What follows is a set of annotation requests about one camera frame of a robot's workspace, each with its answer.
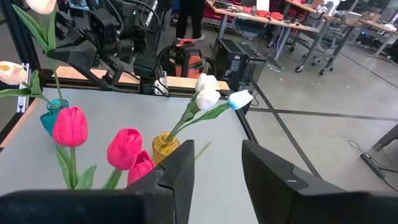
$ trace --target yellow glass vase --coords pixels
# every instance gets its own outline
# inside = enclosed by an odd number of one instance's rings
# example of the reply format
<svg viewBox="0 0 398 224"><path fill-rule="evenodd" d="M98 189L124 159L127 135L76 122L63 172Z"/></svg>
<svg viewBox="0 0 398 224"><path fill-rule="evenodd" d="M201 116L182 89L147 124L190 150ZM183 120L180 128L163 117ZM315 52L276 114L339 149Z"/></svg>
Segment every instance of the yellow glass vase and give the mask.
<svg viewBox="0 0 398 224"><path fill-rule="evenodd" d="M153 159L155 166L180 146L180 142L175 136L171 141L166 141L169 134L169 131L162 132L152 142Z"/></svg>

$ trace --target red object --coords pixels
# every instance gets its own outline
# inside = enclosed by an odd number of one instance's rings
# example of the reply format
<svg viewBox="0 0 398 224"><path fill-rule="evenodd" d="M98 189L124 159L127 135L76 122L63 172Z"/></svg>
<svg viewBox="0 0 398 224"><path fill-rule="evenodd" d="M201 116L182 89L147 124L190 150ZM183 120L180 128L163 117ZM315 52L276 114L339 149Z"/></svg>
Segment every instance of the red object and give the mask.
<svg viewBox="0 0 398 224"><path fill-rule="evenodd" d="M119 170L128 170L134 156L142 150L142 135L134 128L120 130L108 147L108 163Z"/></svg>
<svg viewBox="0 0 398 224"><path fill-rule="evenodd" d="M155 167L146 150L136 154L131 162L129 175L127 177L127 186L145 176Z"/></svg>
<svg viewBox="0 0 398 224"><path fill-rule="evenodd" d="M251 7L243 6L243 11L246 13L251 13Z"/></svg>
<svg viewBox="0 0 398 224"><path fill-rule="evenodd" d="M282 14L279 13L279 12L273 12L273 13L271 13L271 17L274 18L274 19L276 19L276 20L279 20L279 21L281 21L282 19L284 19L284 15L282 15Z"/></svg>
<svg viewBox="0 0 398 224"><path fill-rule="evenodd" d="M55 121L52 137L57 144L68 147L81 146L87 140L87 119L84 112L74 106L64 108Z"/></svg>

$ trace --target computer tower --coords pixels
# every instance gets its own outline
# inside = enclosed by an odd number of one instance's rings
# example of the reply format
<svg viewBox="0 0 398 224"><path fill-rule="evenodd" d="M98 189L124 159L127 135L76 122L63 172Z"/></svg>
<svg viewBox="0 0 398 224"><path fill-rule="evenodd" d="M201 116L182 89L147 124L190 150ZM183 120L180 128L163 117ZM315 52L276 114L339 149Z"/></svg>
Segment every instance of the computer tower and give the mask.
<svg viewBox="0 0 398 224"><path fill-rule="evenodd" d="M226 81L234 91L253 91L249 81L258 82L266 58L245 42L216 39L213 60L217 66L217 80Z"/></svg>

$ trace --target workbench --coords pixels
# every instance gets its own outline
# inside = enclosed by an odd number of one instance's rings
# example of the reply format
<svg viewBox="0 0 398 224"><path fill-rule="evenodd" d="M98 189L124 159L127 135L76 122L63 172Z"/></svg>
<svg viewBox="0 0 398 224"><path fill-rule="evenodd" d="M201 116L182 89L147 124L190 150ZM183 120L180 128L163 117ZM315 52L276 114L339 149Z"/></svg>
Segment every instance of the workbench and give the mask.
<svg viewBox="0 0 398 224"><path fill-rule="evenodd" d="M303 9L311 14L316 14L317 10L311 8L310 4L303 4L301 2L296 2L293 0L285 0L287 5L284 9L284 16L287 15L287 12L289 11L291 6L296 6L300 9ZM325 22L319 27L319 33L317 35L314 35L313 33L308 33L305 31L300 30L299 32L297 32L293 44L294 43L299 43L302 46L304 46L305 48L308 49L308 53L303 56L303 62L301 65L299 65L298 67L295 68L295 71L297 73L302 72L302 70L304 69L304 66L309 63L309 61L311 61L314 57L326 57L328 58L327 64L325 66L324 69L320 70L319 75L324 75L325 72L327 70L332 71L333 70L333 62L335 61L335 58L337 57L337 55L340 53L340 51L342 50L342 48L346 45L350 35L352 34L352 32L354 31L354 28L356 27L362 27L363 23L360 21L352 21L349 19L345 19L345 20L341 20L337 17L334 16L329 16L329 15L322 15L322 19L325 20ZM323 36L325 35L326 31L328 30L328 28L330 27L330 24L332 23L337 23L337 24L344 24L347 28L345 30L345 33L343 35L343 37L341 38L338 46L336 47L336 49L333 51L332 54L326 54L324 52L318 52L318 45L320 44L320 42L322 41ZM309 36L311 39L313 39L313 43L311 46L307 45L307 43L305 43L304 41L301 41L298 37L299 34L303 33L307 36Z"/></svg>
<svg viewBox="0 0 398 224"><path fill-rule="evenodd" d="M206 0L207 5L209 5L211 7L211 9L213 11L215 11L216 13L220 13L223 14L223 20L221 22L221 27L219 28L218 31L218 35L217 38L223 38L224 37L224 31L225 31L225 27L227 25L227 18L228 16L233 16L235 18L241 18L241 19L249 19L252 21L258 21L258 22L263 22L265 24L271 24L271 25L277 25L277 26L281 26L281 27L285 27L283 29L282 34L279 37L279 41L278 41L278 46L277 46L277 50L276 53L274 55L273 58L273 63L279 68L279 69L284 69L282 65L279 65L277 63L278 58L280 53L282 52L283 46L286 43L287 38L290 35L290 31L292 29L298 29L298 30L305 30L307 32L318 32L318 30L316 28L312 28L309 26L305 26L301 23L290 23L287 21L278 21L277 19L274 18L265 18L265 17L261 17L261 16L257 16L257 15L251 15L245 12L232 12L229 9L218 9L216 7L214 7L213 3L214 1L212 0ZM236 9L242 10L243 11L243 7L242 6L237 6L237 5L233 5L233 7L235 7ZM216 57L216 44L214 44L213 46L210 45L210 47L213 49L213 55L212 58L214 59Z"/></svg>
<svg viewBox="0 0 398 224"><path fill-rule="evenodd" d="M388 37L385 37L384 34L381 35L382 39L384 39L383 44L378 48L376 53L374 53L373 55L367 55L368 57L379 57L379 54L384 50L384 48L386 48L387 44L391 44L391 42L393 42L394 39L396 39L396 36L398 35L398 31L389 29L389 28L385 27L384 25L378 24L377 22L373 22L373 21L365 21L365 20L361 19L361 22L363 24L365 24L366 26L371 26L375 29L385 31L389 35Z"/></svg>
<svg viewBox="0 0 398 224"><path fill-rule="evenodd" d="M60 77L80 78L73 70L59 69ZM152 155L153 139L174 127L190 100L68 88L63 88L62 93L70 106L78 106L86 114L88 139L76 148L77 167L82 172L97 165L94 189L101 188L113 170L106 160L106 151L118 130L139 129L144 138L143 148ZM48 99L58 98L55 88L44 88L44 95ZM45 105L35 99L1 143L0 195L26 189L66 189L55 143L40 123L40 115L47 112ZM217 119L190 126L177 136L180 143L194 139L196 154L211 141L195 161L189 223L257 222L243 175L241 146L248 136L240 119L237 111L227 110ZM127 171L123 172L118 188L123 189L126 184Z"/></svg>

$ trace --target metal table leg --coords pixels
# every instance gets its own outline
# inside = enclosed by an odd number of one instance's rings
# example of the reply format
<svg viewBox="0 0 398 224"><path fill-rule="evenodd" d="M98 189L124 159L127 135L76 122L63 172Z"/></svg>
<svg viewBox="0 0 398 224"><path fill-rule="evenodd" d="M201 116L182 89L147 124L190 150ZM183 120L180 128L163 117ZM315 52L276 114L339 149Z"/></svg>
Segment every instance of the metal table leg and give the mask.
<svg viewBox="0 0 398 224"><path fill-rule="evenodd" d="M323 36L326 33L326 30L328 29L328 27L330 26L331 21L326 20L325 23L323 24L321 30L319 31L318 37L316 38L316 40L313 41L310 50L308 51L308 53L306 54L304 61L302 62L301 65L299 65L298 67L295 68L295 71L298 72L302 72L304 69L304 66L307 64L307 62L309 62L312 57L313 54L315 53L315 51L318 48L318 44L322 41Z"/></svg>
<svg viewBox="0 0 398 224"><path fill-rule="evenodd" d="M285 68L278 62L279 55L282 53L283 48L285 46L286 40L289 37L290 31L292 28L290 27L283 27L282 33L279 36L279 40L276 46L276 52L274 57L269 57L268 60L270 60L277 68L280 70L284 70Z"/></svg>
<svg viewBox="0 0 398 224"><path fill-rule="evenodd" d="M386 48L387 44L395 37L394 34L390 34L387 40L379 47L379 49L374 53L374 55L367 55L368 57L379 57L379 54Z"/></svg>
<svg viewBox="0 0 398 224"><path fill-rule="evenodd" d="M218 31L217 38L223 38L224 37L224 31L225 31L227 19L228 19L228 15L224 15L223 20L221 22L220 30ZM215 54L215 52L216 52L216 49L214 48L215 45L213 44L213 46L212 46L210 44L209 46L210 46L211 50L213 51L213 54Z"/></svg>
<svg viewBox="0 0 398 224"><path fill-rule="evenodd" d="M326 64L326 67L324 69L322 69L319 73L319 75L324 75L325 74L325 70L328 70L329 68L332 68L333 62L335 61L335 59L337 58L337 55L340 54L341 50L343 49L343 47L346 45L349 37L351 36L351 34L353 33L355 27L348 27L348 30L346 32L346 34L343 36L343 38L340 40L339 45L337 46L337 48L335 49L335 51L333 52L333 58L329 58L328 63Z"/></svg>
<svg viewBox="0 0 398 224"><path fill-rule="evenodd" d="M380 151L384 146L390 144L393 140L398 137L398 124L395 125L387 134L385 134L377 143L372 147L376 151Z"/></svg>

